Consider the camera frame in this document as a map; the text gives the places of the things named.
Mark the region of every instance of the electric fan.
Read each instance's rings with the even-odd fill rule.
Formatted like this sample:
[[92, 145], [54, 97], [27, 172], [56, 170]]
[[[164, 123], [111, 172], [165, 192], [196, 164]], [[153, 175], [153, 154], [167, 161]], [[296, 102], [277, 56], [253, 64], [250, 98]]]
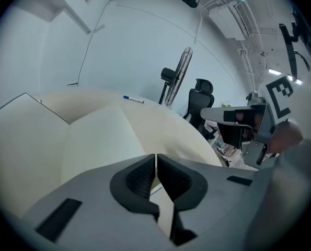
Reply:
[[170, 106], [173, 100], [176, 97], [178, 89], [181, 86], [181, 83], [185, 77], [187, 72], [190, 60], [192, 57], [192, 49], [186, 48], [181, 56], [181, 60], [177, 65], [176, 71], [173, 71], [168, 68], [164, 68], [161, 72], [161, 79], [165, 80], [165, 85], [161, 93], [159, 104], [162, 104], [167, 86], [169, 86], [169, 90], [165, 99], [166, 106]]

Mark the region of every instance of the fan stand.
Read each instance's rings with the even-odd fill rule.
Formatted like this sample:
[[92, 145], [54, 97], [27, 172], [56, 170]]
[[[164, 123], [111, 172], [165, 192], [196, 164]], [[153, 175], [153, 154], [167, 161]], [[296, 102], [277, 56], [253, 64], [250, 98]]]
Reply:
[[164, 88], [162, 89], [162, 93], [161, 93], [160, 100], [159, 100], [159, 104], [160, 104], [160, 105], [162, 104], [162, 101], [164, 100], [165, 92], [166, 92], [167, 86], [170, 86], [170, 83], [169, 83], [169, 82], [165, 82]]

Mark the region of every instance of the fan grille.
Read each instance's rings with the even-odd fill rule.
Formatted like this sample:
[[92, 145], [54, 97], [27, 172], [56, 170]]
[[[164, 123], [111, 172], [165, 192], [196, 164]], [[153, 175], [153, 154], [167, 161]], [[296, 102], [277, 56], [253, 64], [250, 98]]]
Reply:
[[166, 99], [165, 99], [166, 106], [170, 106], [176, 97], [176, 94], [186, 75], [186, 72], [187, 72], [191, 57], [192, 57], [192, 53], [193, 52], [191, 48], [186, 48], [181, 56], [181, 60], [178, 63], [177, 68], [176, 68], [175, 79], [173, 83], [171, 84], [169, 91], [167, 93]]
[[250, 24], [248, 15], [247, 15], [243, 5], [241, 3], [238, 3], [234, 7], [237, 10], [237, 12], [239, 13], [241, 20], [243, 21], [243, 24], [247, 30], [248, 36], [252, 36], [254, 34], [253, 27]]

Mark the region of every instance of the person's hand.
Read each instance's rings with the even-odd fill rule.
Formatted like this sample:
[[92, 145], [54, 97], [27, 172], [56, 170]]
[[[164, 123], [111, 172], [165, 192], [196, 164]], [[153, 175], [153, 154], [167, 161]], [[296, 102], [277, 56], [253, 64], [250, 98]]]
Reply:
[[[258, 131], [262, 122], [262, 115], [256, 115], [253, 129]], [[243, 113], [237, 113], [238, 121], [244, 119]], [[281, 122], [277, 125], [274, 135], [269, 142], [268, 153], [281, 153], [291, 146], [298, 145], [303, 140], [299, 127], [291, 122]]]

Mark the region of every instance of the air conditioner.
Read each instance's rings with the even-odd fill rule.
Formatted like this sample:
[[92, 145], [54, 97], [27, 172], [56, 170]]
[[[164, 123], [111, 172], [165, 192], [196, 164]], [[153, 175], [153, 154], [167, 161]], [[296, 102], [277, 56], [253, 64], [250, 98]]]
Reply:
[[209, 11], [209, 17], [226, 38], [244, 41], [245, 36], [252, 36], [254, 33], [248, 15], [240, 2], [233, 1], [212, 8]]

